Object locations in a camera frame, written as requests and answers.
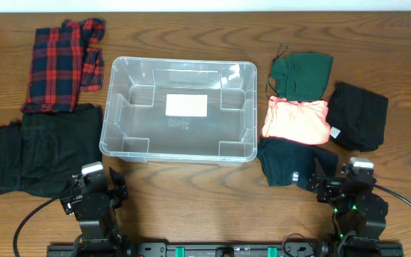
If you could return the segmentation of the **black garment white tag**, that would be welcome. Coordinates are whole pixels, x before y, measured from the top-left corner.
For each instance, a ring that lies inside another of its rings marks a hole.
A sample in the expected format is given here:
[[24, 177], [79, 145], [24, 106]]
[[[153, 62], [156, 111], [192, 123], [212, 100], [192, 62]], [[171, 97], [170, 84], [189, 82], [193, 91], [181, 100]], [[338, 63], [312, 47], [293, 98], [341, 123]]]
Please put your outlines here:
[[383, 95], [338, 82], [328, 102], [326, 121], [330, 139], [349, 150], [371, 152], [384, 143], [389, 99]]

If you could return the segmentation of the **large black pants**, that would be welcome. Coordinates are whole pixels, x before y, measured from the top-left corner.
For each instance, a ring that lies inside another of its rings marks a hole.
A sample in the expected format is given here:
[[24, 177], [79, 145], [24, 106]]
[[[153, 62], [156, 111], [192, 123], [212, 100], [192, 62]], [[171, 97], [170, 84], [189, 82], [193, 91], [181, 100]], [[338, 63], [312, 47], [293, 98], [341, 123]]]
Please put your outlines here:
[[13, 191], [54, 198], [73, 185], [81, 167], [102, 160], [102, 109], [24, 114], [0, 126], [0, 195]]

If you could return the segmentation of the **clear plastic storage bin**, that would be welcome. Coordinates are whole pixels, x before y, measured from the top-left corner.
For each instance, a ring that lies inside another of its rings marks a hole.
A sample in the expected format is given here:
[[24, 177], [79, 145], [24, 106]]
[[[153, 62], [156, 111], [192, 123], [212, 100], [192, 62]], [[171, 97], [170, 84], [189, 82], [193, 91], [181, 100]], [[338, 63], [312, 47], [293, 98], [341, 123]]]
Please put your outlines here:
[[[207, 116], [167, 116], [168, 94], [207, 95]], [[111, 67], [99, 148], [124, 161], [239, 166], [256, 157], [257, 128], [251, 62], [121, 56]]]

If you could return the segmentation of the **dark green garment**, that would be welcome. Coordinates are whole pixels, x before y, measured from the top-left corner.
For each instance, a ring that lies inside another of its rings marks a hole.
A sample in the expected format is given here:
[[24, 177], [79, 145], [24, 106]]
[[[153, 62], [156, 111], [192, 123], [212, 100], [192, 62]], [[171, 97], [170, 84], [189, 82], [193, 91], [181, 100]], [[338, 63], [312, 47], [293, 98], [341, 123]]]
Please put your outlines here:
[[265, 82], [265, 94], [288, 101], [318, 101], [328, 86], [333, 56], [317, 52], [295, 52], [285, 55], [287, 44], [281, 44], [272, 60]]

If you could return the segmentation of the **red navy plaid shirt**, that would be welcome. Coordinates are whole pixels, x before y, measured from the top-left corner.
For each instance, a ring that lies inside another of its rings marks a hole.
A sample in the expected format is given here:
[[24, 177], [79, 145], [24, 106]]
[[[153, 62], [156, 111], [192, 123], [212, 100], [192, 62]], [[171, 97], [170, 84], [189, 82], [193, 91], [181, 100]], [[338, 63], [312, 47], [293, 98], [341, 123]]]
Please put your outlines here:
[[24, 113], [72, 112], [82, 91], [103, 86], [105, 63], [93, 45], [105, 36], [106, 22], [66, 19], [60, 27], [36, 30]]

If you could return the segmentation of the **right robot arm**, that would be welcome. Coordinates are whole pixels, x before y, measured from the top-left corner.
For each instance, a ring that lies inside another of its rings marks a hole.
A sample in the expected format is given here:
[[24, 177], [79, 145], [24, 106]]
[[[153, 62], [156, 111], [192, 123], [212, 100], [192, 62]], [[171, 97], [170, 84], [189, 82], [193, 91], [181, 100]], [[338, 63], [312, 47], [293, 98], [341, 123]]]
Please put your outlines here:
[[333, 209], [335, 237], [378, 241], [386, 228], [389, 204], [373, 193], [376, 178], [374, 164], [366, 158], [352, 157], [342, 166], [343, 177], [315, 173], [307, 190], [317, 194], [317, 201]]

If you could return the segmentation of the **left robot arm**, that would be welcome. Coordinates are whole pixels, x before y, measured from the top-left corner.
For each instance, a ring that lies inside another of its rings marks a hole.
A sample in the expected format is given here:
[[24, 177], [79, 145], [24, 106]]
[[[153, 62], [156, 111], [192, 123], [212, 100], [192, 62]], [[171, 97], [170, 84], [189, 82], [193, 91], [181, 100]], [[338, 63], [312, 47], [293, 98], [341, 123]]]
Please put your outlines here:
[[113, 169], [109, 173], [113, 188], [108, 187], [101, 162], [82, 166], [73, 176], [76, 187], [61, 198], [65, 213], [79, 222], [82, 251], [115, 253], [122, 244], [115, 210], [128, 198], [128, 190], [121, 174]]

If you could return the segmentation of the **dark teal folded garment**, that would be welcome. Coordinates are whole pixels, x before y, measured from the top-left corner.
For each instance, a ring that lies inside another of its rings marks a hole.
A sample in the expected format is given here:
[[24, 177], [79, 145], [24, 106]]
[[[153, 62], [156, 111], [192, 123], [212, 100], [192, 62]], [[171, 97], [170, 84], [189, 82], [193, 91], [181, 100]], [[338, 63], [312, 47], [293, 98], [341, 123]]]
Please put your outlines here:
[[318, 168], [334, 176], [339, 161], [337, 154], [325, 149], [276, 137], [260, 138], [257, 158], [269, 186], [295, 184], [302, 189]]

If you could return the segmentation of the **coral pink folded garment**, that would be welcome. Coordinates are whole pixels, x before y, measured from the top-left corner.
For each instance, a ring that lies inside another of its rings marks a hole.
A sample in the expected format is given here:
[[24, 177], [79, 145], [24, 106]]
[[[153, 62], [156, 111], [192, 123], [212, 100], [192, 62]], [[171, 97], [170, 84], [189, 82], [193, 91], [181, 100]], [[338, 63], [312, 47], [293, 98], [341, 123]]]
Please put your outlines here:
[[285, 138], [307, 145], [328, 142], [331, 126], [326, 121], [327, 101], [288, 101], [271, 96], [262, 127], [262, 136]]

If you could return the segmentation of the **white label in bin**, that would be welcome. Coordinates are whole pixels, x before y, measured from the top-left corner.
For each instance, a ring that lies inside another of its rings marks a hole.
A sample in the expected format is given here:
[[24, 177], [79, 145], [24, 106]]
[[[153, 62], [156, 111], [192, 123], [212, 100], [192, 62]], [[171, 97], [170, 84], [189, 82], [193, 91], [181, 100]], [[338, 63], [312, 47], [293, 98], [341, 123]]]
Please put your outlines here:
[[206, 117], [208, 113], [207, 95], [168, 94], [166, 115], [181, 117]]

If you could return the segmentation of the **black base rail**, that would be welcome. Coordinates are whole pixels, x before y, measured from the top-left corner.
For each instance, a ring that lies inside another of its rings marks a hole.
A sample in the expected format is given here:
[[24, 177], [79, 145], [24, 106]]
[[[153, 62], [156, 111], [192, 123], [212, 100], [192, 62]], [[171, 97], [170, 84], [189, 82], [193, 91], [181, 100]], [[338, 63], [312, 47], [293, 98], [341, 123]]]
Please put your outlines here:
[[283, 245], [194, 245], [141, 243], [120, 251], [87, 250], [83, 246], [49, 246], [48, 257], [68, 256], [140, 256], [140, 257], [283, 257], [283, 256], [332, 256], [333, 253], [325, 244], [313, 248], [308, 243], [288, 242]]

